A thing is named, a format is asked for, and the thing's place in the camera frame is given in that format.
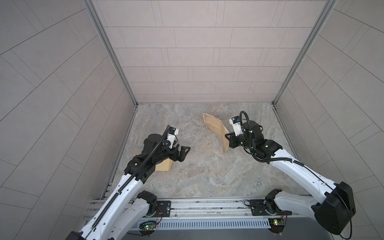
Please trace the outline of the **aluminium mounting rail frame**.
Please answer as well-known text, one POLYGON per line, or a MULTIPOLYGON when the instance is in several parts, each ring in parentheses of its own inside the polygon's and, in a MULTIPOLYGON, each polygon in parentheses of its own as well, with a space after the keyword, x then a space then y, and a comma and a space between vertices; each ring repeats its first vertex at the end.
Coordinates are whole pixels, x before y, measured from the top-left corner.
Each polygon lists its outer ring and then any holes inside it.
MULTIPOLYGON (((281 193, 276 196, 275 201, 282 200, 283 207, 276 207, 281 211, 291 211, 292 215, 300 217, 314 218, 314 211, 311 206, 316 205, 316 201, 310 196, 295 196, 292 194, 281 193)), ((203 218, 251 218, 262 217, 252 216, 251 209, 244 205, 247 198, 190 198, 190 199, 158 199, 157 201, 171 201, 171 212, 169 217, 164 219, 203 219, 203 218)), ((265 200, 264 198, 252 198, 250 200, 265 200)))

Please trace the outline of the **left green circuit board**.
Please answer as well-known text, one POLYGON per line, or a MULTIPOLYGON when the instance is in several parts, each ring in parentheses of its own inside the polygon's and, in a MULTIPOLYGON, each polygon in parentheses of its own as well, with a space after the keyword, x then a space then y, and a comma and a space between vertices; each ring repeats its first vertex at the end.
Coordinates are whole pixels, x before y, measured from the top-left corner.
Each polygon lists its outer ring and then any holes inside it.
POLYGON ((139 229, 141 231, 153 231, 157 227, 156 221, 146 221, 143 223, 140 223, 139 229))

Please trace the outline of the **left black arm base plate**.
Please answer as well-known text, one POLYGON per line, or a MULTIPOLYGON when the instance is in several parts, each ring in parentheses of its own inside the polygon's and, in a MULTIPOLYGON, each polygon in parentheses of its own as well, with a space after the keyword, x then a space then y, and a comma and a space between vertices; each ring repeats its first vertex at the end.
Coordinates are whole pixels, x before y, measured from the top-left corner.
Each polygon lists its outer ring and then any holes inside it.
POLYGON ((171 201, 157 201, 150 203, 146 218, 169 217, 171 212, 171 201))

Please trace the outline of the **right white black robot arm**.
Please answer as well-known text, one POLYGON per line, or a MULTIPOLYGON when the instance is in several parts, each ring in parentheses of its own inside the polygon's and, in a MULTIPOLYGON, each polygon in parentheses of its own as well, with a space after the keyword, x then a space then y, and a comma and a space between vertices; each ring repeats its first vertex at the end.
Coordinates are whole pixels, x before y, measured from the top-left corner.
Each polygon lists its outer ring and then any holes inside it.
POLYGON ((229 122, 234 129, 225 135, 230 148, 244 148, 257 162, 283 171, 310 194, 304 197, 274 189, 265 197, 268 214, 291 211, 304 215, 315 219, 333 235, 340 235, 347 225, 351 225, 356 207, 353 190, 347 183, 338 184, 320 175, 275 141, 265 139, 262 127, 256 122, 244 123, 239 116, 229 122))

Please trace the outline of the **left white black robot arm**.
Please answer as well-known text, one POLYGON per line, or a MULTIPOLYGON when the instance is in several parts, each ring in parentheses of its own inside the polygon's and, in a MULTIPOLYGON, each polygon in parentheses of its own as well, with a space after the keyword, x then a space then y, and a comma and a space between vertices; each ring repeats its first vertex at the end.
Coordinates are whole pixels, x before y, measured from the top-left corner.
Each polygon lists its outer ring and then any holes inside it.
POLYGON ((174 135, 151 134, 142 153, 129 161, 121 180, 95 216, 68 240, 121 240, 134 224, 157 210, 157 196, 141 191, 156 165, 170 159, 183 162, 190 147, 174 145, 174 135))

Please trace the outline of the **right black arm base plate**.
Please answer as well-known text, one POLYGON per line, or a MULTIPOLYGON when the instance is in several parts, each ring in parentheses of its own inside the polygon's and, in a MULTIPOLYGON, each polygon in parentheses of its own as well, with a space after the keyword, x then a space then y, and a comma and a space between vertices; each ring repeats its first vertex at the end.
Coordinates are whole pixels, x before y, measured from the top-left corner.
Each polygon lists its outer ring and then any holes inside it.
POLYGON ((279 209, 270 210, 265 200, 244 200, 244 205, 251 209, 252 216, 290 216, 291 211, 281 211, 279 209))

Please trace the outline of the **right circuit board module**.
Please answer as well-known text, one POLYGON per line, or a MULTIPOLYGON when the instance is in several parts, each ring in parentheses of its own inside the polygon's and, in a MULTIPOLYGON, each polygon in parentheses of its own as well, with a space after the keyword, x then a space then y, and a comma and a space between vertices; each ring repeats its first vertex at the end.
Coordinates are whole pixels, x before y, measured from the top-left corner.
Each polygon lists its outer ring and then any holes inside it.
POLYGON ((268 219, 270 228, 269 231, 274 234, 281 234, 285 229, 285 221, 282 219, 268 219))

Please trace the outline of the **tan kraft paper envelope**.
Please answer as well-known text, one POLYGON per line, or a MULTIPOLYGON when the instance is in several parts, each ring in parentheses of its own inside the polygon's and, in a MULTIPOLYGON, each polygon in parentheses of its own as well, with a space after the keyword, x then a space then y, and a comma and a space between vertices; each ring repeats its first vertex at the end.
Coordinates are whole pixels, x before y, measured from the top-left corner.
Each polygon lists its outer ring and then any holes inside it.
POLYGON ((156 172, 168 172, 172 167, 173 161, 171 159, 166 159, 163 162, 156 165, 156 172))

